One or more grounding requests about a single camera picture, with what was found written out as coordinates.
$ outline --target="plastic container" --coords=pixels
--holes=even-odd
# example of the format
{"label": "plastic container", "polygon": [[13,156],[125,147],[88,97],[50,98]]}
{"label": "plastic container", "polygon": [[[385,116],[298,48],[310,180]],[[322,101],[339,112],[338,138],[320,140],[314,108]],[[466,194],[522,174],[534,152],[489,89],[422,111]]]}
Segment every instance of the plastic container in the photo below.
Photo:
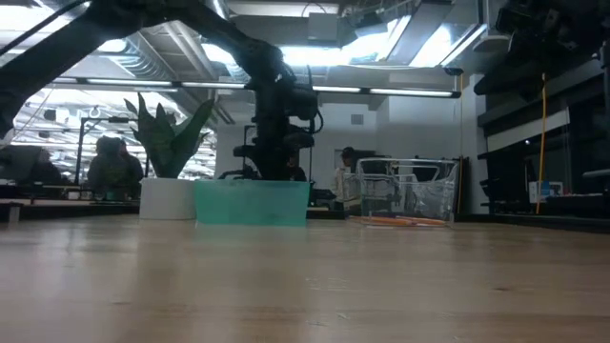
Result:
{"label": "plastic container", "polygon": [[304,227],[309,191],[308,182],[197,181],[197,221],[215,225]]}
{"label": "plastic container", "polygon": [[[451,226],[457,175],[458,162],[451,160],[361,159],[360,198],[347,211],[367,225]],[[346,180],[353,189],[354,179]]]}

